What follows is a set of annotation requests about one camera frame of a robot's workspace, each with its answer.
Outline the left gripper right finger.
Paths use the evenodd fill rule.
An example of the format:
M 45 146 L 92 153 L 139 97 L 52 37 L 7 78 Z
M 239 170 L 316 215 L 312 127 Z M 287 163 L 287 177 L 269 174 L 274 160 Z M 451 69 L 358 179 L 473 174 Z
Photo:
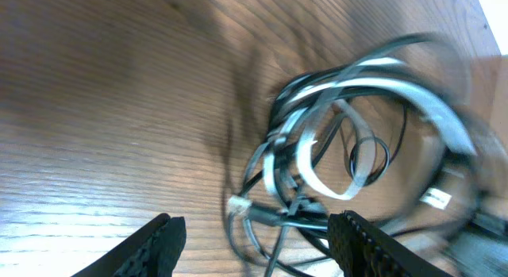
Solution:
M 348 277 L 449 277 L 351 210 L 329 216 L 327 241 Z

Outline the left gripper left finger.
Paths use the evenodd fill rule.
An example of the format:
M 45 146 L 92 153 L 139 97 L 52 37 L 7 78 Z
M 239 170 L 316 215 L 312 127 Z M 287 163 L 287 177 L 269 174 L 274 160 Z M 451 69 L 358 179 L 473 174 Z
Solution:
M 163 213 L 85 267 L 76 275 L 105 277 L 167 277 L 179 261 L 187 240 L 183 217 Z

